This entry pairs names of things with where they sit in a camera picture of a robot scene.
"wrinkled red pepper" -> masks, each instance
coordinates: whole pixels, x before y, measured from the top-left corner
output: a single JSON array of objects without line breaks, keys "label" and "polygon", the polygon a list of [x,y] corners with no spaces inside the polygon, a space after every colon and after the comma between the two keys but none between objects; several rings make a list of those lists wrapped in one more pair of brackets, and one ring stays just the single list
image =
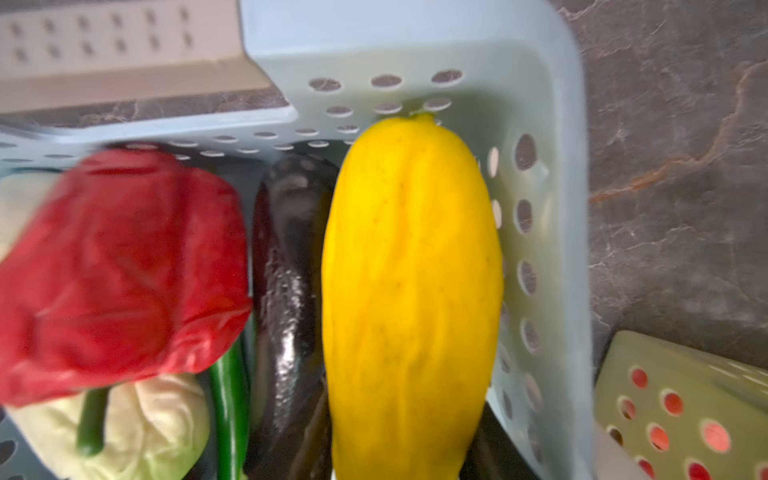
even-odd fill
[{"label": "wrinkled red pepper", "polygon": [[0,404],[200,372],[251,310],[237,193],[156,151],[96,154],[0,263]]}]

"perforated plastic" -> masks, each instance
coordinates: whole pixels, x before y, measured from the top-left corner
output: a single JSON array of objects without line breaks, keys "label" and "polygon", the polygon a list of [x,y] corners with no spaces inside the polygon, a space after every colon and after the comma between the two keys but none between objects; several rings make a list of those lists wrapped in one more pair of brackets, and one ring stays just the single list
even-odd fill
[{"label": "perforated plastic", "polygon": [[[243,0],[240,15],[254,84],[263,71],[289,106],[81,130],[2,125],[0,168],[69,167],[121,142],[212,161],[297,148],[340,163],[380,118],[434,111],[478,158],[505,254],[488,400],[541,478],[592,479],[586,115],[566,25],[545,0]],[[88,100],[106,97],[123,95],[106,84]]]}]

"red object inside green basket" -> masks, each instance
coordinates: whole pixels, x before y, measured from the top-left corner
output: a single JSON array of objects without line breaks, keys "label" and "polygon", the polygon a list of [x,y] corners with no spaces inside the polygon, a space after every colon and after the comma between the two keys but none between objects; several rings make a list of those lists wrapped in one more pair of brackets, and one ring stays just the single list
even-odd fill
[{"label": "red object inside green basket", "polygon": [[224,180],[155,151],[86,159],[0,263],[0,404],[205,370],[250,313],[246,258]]}]

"yellow fruit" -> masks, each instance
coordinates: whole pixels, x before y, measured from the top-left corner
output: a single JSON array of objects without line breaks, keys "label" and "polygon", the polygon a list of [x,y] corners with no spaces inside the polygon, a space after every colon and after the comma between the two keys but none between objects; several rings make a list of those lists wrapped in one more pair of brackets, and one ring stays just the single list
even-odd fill
[{"label": "yellow fruit", "polygon": [[339,480],[455,480],[485,404],[502,305],[491,201],[429,115],[366,131],[323,248],[323,348]]}]

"green chili pepper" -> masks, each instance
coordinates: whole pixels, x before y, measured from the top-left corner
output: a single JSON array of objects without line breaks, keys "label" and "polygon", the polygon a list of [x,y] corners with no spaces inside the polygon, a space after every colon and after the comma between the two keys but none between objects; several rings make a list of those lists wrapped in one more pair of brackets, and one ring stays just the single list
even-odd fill
[{"label": "green chili pepper", "polygon": [[240,339],[208,372],[219,441],[218,480],[239,480],[248,446],[250,404]]},{"label": "green chili pepper", "polygon": [[85,394],[78,424],[77,447],[80,455],[92,457],[104,449],[104,419],[111,388],[92,389]]}]

